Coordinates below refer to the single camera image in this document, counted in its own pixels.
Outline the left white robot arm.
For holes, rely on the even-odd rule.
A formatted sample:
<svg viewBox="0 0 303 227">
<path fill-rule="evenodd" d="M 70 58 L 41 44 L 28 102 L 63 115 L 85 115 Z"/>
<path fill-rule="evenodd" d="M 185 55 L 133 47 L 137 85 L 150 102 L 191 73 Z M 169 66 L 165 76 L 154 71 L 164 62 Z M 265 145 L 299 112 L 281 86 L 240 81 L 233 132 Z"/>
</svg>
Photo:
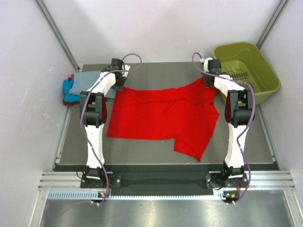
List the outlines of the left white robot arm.
<svg viewBox="0 0 303 227">
<path fill-rule="evenodd" d="M 116 92 L 123 90 L 129 69 L 122 60 L 112 59 L 111 64 L 97 74 L 94 83 L 80 93 L 80 126 L 88 147 L 87 167 L 82 180 L 91 180 L 99 188 L 107 183 L 107 175 L 102 169 L 105 163 L 102 132 L 107 120 L 106 99 L 115 98 Z"/>
</svg>

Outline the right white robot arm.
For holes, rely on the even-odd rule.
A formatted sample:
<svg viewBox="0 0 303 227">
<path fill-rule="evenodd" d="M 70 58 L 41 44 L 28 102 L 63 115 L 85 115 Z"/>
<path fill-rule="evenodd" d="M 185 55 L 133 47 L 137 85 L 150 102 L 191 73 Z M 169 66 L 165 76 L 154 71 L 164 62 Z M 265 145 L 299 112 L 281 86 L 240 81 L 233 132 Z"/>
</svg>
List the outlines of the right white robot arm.
<svg viewBox="0 0 303 227">
<path fill-rule="evenodd" d="M 255 101 L 250 89 L 239 85 L 222 71 L 218 59 L 201 60 L 203 79 L 207 87 L 214 87 L 226 98 L 224 117 L 229 128 L 227 154 L 219 174 L 210 174 L 209 183 L 215 189 L 232 187 L 246 180 L 243 152 L 250 124 L 254 119 Z"/>
</svg>

